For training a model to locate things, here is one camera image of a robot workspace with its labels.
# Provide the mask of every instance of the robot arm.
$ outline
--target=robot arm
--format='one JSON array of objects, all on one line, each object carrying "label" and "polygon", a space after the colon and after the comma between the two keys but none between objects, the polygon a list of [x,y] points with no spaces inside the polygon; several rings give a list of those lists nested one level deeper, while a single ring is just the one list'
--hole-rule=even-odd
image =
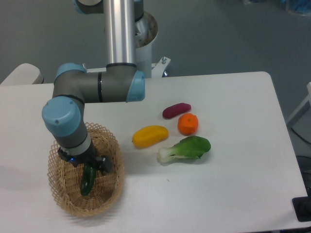
[{"label": "robot arm", "polygon": [[135,13],[138,20],[143,18],[143,2],[74,0],[74,3],[84,13],[104,12],[108,65],[106,72],[98,73],[87,73],[73,63],[62,65],[42,117],[60,145],[61,159],[74,166],[89,164],[104,175],[110,172],[112,164],[108,157],[98,154],[92,143],[83,121],[84,104],[145,98],[144,74],[137,70],[135,44]]}]

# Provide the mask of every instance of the purple sweet potato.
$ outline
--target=purple sweet potato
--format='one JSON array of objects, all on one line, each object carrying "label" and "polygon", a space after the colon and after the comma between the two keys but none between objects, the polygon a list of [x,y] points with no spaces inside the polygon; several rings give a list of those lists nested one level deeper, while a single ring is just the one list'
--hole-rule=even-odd
[{"label": "purple sweet potato", "polygon": [[168,107],[166,108],[163,113],[162,113],[162,116],[165,118],[165,119],[171,119],[175,116],[178,116],[179,114],[182,114],[182,113],[186,113],[188,111],[190,111],[191,109],[191,105],[190,104],[187,104],[187,103],[178,103],[178,104],[175,104],[171,107]]}]

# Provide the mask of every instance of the black cable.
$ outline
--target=black cable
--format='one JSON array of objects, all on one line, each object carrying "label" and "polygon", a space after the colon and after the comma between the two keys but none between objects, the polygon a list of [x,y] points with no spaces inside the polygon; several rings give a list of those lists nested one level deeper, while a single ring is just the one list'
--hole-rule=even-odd
[{"label": "black cable", "polygon": [[304,142],[307,143],[308,145],[311,145],[311,142],[307,141],[307,140],[304,139],[302,136],[300,136],[293,128],[291,128],[291,130],[292,130],[293,133],[296,134],[296,136],[299,137],[302,141],[304,141]]}]

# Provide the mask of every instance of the green leafy vegetable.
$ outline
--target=green leafy vegetable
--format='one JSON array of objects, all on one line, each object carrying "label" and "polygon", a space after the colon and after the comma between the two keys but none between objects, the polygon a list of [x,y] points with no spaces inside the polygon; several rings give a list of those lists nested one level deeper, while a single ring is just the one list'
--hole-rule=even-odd
[{"label": "green leafy vegetable", "polygon": [[200,159],[209,150],[210,142],[206,138],[189,136],[172,147],[160,148],[157,158],[161,163],[175,159]]}]

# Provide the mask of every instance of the metal bracket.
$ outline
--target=metal bracket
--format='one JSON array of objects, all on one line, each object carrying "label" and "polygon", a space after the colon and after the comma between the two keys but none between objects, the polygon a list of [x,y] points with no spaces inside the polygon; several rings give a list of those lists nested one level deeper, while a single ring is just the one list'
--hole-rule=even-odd
[{"label": "metal bracket", "polygon": [[286,125],[288,128],[291,128],[311,107],[311,83],[308,83],[307,89],[309,94],[286,120]]}]

